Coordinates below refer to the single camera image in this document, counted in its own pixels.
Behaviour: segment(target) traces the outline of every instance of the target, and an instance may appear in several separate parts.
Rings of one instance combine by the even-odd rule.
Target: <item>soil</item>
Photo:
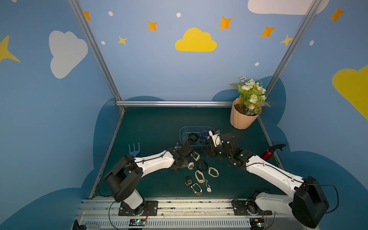
[[[246,114],[247,113],[247,109],[246,109],[246,107],[245,106],[243,106],[240,110],[239,110],[239,108],[240,108],[240,104],[235,104],[234,105],[234,108],[236,109],[236,111],[238,111],[239,113],[241,113],[241,114]]]

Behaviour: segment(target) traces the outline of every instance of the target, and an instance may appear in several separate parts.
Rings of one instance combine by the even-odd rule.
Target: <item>blue garden fork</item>
[[[138,153],[141,152],[141,146],[139,145],[139,142],[138,142],[138,150],[135,149],[135,144],[133,144],[133,152],[130,150],[130,145],[129,146],[129,154],[132,155],[132,157],[136,157],[138,155]]]

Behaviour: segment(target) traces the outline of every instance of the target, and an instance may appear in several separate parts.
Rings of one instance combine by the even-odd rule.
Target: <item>yellow star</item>
[[[119,36],[119,38],[120,38],[120,41],[119,41],[118,43],[124,43],[124,45],[126,45],[126,44],[125,44],[125,40],[126,40],[126,38],[125,38],[125,39],[122,39],[120,36]]]
[[[286,44],[286,46],[289,44],[289,41],[291,41],[293,38],[289,38],[289,36],[288,35],[286,35],[286,39],[284,40],[284,41],[282,41],[282,42],[280,42],[280,44],[281,43],[285,43]]]
[[[0,61],[5,58],[9,58],[11,60],[21,62],[20,60],[18,60],[18,58],[14,57],[14,55],[8,51],[8,42],[9,35],[6,36],[2,42],[0,42]]]
[[[219,29],[221,29],[221,28],[229,29],[229,23],[231,22],[231,20],[233,20],[233,19],[232,18],[226,19],[226,18],[222,17],[222,22],[221,22],[221,25],[220,25]]]
[[[262,34],[260,37],[263,37],[263,36],[270,37],[271,32],[272,32],[275,28],[276,28],[276,27],[268,28],[268,27],[266,26],[265,31],[263,32],[263,34]]]
[[[341,11],[339,8],[337,8],[335,13],[329,19],[333,19],[336,22],[343,13],[345,13],[345,11]]]
[[[148,24],[149,24],[148,30],[154,30],[154,31],[157,31],[157,30],[156,30],[157,22],[150,22],[150,21],[148,21]]]

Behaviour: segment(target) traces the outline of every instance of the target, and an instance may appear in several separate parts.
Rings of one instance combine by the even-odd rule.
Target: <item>red water bottle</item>
[[[268,149],[266,149],[266,151],[261,155],[261,158],[265,161],[268,161],[273,156],[276,149],[280,149],[282,151],[283,147],[286,147],[286,145],[285,144],[272,145]]]

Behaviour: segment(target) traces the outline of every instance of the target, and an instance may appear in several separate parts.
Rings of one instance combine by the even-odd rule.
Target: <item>dark green table surface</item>
[[[233,134],[242,149],[248,149],[258,155],[268,148],[268,143],[258,120],[245,129],[238,130],[230,124],[230,108],[171,108],[171,107],[129,107],[123,117],[103,175],[113,169],[122,156],[129,153],[128,144],[140,142],[141,152],[138,157],[160,153],[166,148],[173,148],[179,142],[179,131],[183,126],[208,125],[220,129],[222,134]],[[187,168],[180,171],[161,169],[144,176],[137,190],[143,197],[194,197],[194,198],[247,198],[255,190],[269,189],[274,194],[284,194],[264,179],[229,164],[220,157],[206,157],[201,150],[197,151],[201,159],[216,168],[219,177],[211,177],[204,173],[212,192],[207,192],[204,184],[200,184],[203,193],[196,195],[187,187],[185,177],[190,176],[195,183],[195,170]],[[269,161],[277,165],[274,158]],[[101,184],[103,195],[111,194],[105,183]]]

